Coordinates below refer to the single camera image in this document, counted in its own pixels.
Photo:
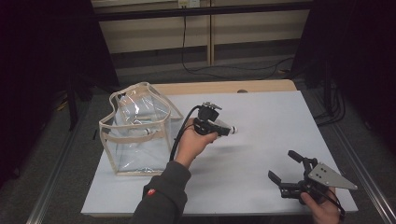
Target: white tabletop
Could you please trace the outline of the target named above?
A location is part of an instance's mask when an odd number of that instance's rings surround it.
[[[288,156],[294,150],[338,168],[299,91],[172,95],[187,115],[209,101],[221,106],[219,119],[238,128],[198,156],[190,168],[185,216],[305,214],[306,206],[282,199],[268,170],[282,182],[303,179],[304,167]],[[102,155],[81,213],[94,217],[129,216],[141,201],[150,177],[115,176]],[[336,191],[347,212],[358,211],[346,189]]]

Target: metal rail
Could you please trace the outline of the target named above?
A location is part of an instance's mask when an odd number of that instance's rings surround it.
[[[141,19],[185,17],[185,16],[238,14],[238,13],[251,13],[251,12],[307,10],[310,9],[313,5],[314,5],[313,2],[294,2],[294,3],[259,4],[259,5],[226,6],[226,7],[171,8],[171,9],[145,10],[145,11],[98,13],[94,15],[74,15],[74,16],[65,16],[65,17],[49,15],[49,17],[56,21],[124,21],[124,20],[141,20]]]
[[[315,94],[315,99],[318,105],[320,105],[320,96],[318,95],[318,93]],[[350,144],[341,127],[337,123],[331,124],[330,126],[332,127],[335,135],[340,140],[347,160],[351,164],[352,169],[355,171],[356,176],[366,190],[368,196],[373,202],[373,205],[378,211],[378,214],[382,217],[384,223],[396,223],[395,213],[393,211],[393,208],[390,206],[385,194],[382,192],[381,188],[375,183],[370,173],[364,167],[361,159],[359,159],[359,156],[356,153],[355,148]]]
[[[46,185],[41,190],[40,196],[35,202],[35,207],[33,208],[29,218],[27,219],[26,224],[40,224],[43,221],[48,206],[50,204],[50,200],[55,191],[56,184],[58,183],[59,175],[64,167],[64,163],[68,155],[70,154],[70,151],[73,148],[74,140],[78,135],[78,131],[81,127],[81,122],[84,120],[85,116],[87,115],[88,108],[89,108],[88,103],[81,105],[78,111],[80,119],[77,122],[75,129],[73,131],[70,131],[66,136],[62,146],[61,154],[58,160],[56,161],[52,172],[49,175]]]

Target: clear plastic bag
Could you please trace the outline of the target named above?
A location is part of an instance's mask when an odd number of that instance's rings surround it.
[[[100,137],[116,175],[158,175],[169,160],[173,123],[183,116],[149,83],[109,97],[111,114],[99,121]]]

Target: electrical cable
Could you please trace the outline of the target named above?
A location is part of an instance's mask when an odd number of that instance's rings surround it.
[[[333,117],[332,119],[329,119],[329,120],[327,120],[327,121],[323,121],[323,122],[321,122],[321,123],[318,123],[318,124],[317,124],[318,127],[324,126],[324,125],[328,125],[328,124],[332,124],[332,123],[335,123],[335,122],[338,122],[338,121],[342,120],[342,119],[345,117],[346,112],[347,112],[347,109],[346,109],[346,102],[345,102],[345,99],[344,99],[344,94],[340,92],[340,95],[341,95],[342,106],[340,105],[340,102],[339,102],[339,99],[338,99],[338,96],[337,96],[337,100],[336,100],[336,101],[337,101],[338,108],[339,108],[339,109],[335,112],[335,113],[337,113],[337,114],[334,115],[334,117]]]
[[[349,29],[349,26],[350,26],[350,23],[351,23],[351,20],[352,20],[352,16],[353,16],[353,14],[355,13],[355,10],[356,10],[357,2],[358,2],[358,0],[354,0],[353,1],[352,9],[351,9],[351,11],[350,11],[350,13],[348,15],[344,32],[341,35],[340,44],[338,45],[338,48],[333,51],[333,54],[328,57],[330,60],[332,60],[335,55],[339,54],[339,52],[340,52],[340,50],[342,48],[343,40],[347,36],[347,31]],[[319,123],[318,127],[338,122],[338,121],[342,120],[345,117],[345,114],[346,114],[345,99],[344,99],[344,95],[342,93],[340,93],[340,95],[341,95],[342,104],[343,104],[343,113],[342,113],[341,117],[340,118],[334,117],[333,119],[330,119],[330,120],[327,120],[325,122]]]
[[[183,135],[183,133],[186,131],[186,129],[190,127],[190,125],[189,125],[188,127],[185,127],[185,126],[186,126],[186,123],[187,123],[187,121],[189,120],[189,118],[190,118],[192,112],[194,112],[196,109],[199,109],[199,108],[201,108],[201,106],[200,106],[200,105],[196,105],[196,106],[190,111],[190,113],[187,115],[187,117],[184,119],[183,124],[181,125],[180,130],[178,131],[177,137],[176,137],[176,139],[175,139],[175,143],[174,143],[173,146],[172,146],[171,154],[170,154],[170,156],[169,156],[169,161],[173,161],[173,160],[174,160],[175,154],[176,154],[176,150],[177,150],[177,146],[178,146],[178,143],[180,142],[180,138],[181,138],[181,136]]]
[[[321,196],[323,196],[326,200],[328,200],[329,202],[331,202],[332,204],[334,204],[335,206],[337,206],[338,209],[340,209],[340,221],[344,221],[345,216],[346,216],[346,210],[343,208],[343,206],[340,203],[340,200],[338,200],[338,197],[335,195],[334,192],[332,192],[330,190],[330,192],[332,193],[332,195],[335,197],[335,200],[332,199],[331,197],[329,197],[328,195],[322,193],[320,190],[317,190],[316,188],[311,188],[314,192],[320,194]]]
[[[190,68],[187,68],[186,64],[184,63],[184,50],[185,50],[185,44],[186,44],[186,29],[187,29],[187,17],[184,17],[183,45],[182,45],[182,50],[181,50],[181,63],[183,65],[183,68],[188,73],[193,74],[193,75],[203,75],[203,76],[219,77],[219,78],[224,78],[224,79],[229,79],[229,80],[237,80],[237,79],[231,78],[231,77],[223,77],[223,76],[218,76],[218,75],[214,75],[214,74],[198,73],[198,72],[206,70],[206,69],[213,69],[213,68],[231,68],[231,69],[247,70],[247,71],[260,71],[260,70],[266,70],[266,69],[270,69],[270,68],[274,67],[275,69],[274,69],[274,71],[273,71],[273,73],[271,75],[258,79],[258,80],[263,80],[263,79],[267,79],[267,78],[273,76],[274,73],[276,72],[277,67],[280,64],[282,64],[282,63],[284,63],[284,62],[286,62],[288,60],[294,59],[294,57],[289,57],[289,58],[283,59],[283,60],[281,60],[278,63],[275,63],[273,65],[266,66],[266,67],[260,67],[260,68],[244,68],[244,67],[228,66],[228,65],[214,65],[214,66],[209,66],[209,67],[190,69]]]
[[[332,101],[333,101],[333,102],[336,101],[336,96],[337,96],[337,94],[334,94],[334,95],[333,95],[333,98],[332,98]],[[321,114],[319,114],[319,115],[314,116],[314,119],[324,119],[324,118],[326,118],[326,117],[329,117],[330,115],[331,115],[331,114],[329,114],[328,111],[325,111],[325,112],[323,112],[323,113],[321,113]]]
[[[332,101],[335,102],[335,104],[332,104],[331,109],[332,112],[330,114],[328,114],[325,117],[338,117],[340,115],[340,100],[338,99],[338,94],[337,94],[338,90],[335,91],[335,94],[333,95],[333,99]]]

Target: human hand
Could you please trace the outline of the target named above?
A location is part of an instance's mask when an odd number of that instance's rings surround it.
[[[189,168],[192,161],[204,151],[207,144],[212,143],[218,137],[217,133],[200,135],[195,132],[192,126],[193,119],[186,123],[187,129],[184,131],[178,143],[178,151],[175,161]]]
[[[334,194],[332,194],[330,190],[335,194],[335,188],[329,188],[327,195],[331,199],[336,200]],[[340,222],[338,208],[330,201],[326,200],[324,203],[317,204],[306,192],[301,193],[301,199],[305,202],[306,206],[311,209],[312,217],[316,224],[338,224]]]

